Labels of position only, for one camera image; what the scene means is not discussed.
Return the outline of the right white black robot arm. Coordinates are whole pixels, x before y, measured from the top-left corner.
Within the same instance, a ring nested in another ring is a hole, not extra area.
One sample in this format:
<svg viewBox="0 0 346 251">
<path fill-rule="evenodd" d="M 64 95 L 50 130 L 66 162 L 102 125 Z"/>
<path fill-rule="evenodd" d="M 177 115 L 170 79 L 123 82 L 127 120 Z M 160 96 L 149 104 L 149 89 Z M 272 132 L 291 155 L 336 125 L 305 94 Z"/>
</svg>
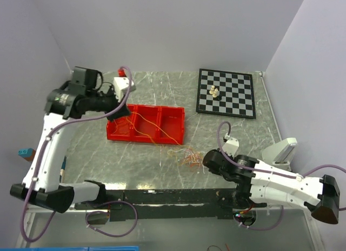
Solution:
<svg viewBox="0 0 346 251">
<path fill-rule="evenodd" d="M 246 155 L 232 158 L 218 149 L 206 153 L 203 165 L 211 173 L 237 184 L 235 192 L 227 198 L 233 208 L 276 204 L 308 210 L 320 222 L 338 224 L 340 190 L 330 175 L 302 176 Z"/>
</svg>

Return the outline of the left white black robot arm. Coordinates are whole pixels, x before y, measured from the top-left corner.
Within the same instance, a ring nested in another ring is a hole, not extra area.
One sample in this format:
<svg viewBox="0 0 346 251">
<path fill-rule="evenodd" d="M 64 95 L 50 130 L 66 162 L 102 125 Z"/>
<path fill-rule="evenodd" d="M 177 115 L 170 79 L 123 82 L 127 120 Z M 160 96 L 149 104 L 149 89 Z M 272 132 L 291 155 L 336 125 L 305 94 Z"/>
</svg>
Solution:
<svg viewBox="0 0 346 251">
<path fill-rule="evenodd" d="M 102 112 L 102 118 L 114 121 L 130 115 L 129 94 L 135 84 L 131 71 L 121 67 L 123 77 L 117 77 L 106 93 L 97 80 L 100 71 L 75 67 L 71 79 L 54 89 L 46 98 L 44 125 L 31 167 L 21 183 L 13 184 L 10 195 L 54 212 L 64 213 L 72 204 L 88 202 L 95 209 L 104 207 L 107 190 L 103 183 L 86 180 L 64 184 L 59 174 L 76 123 L 87 121 L 88 111 Z"/>
</svg>

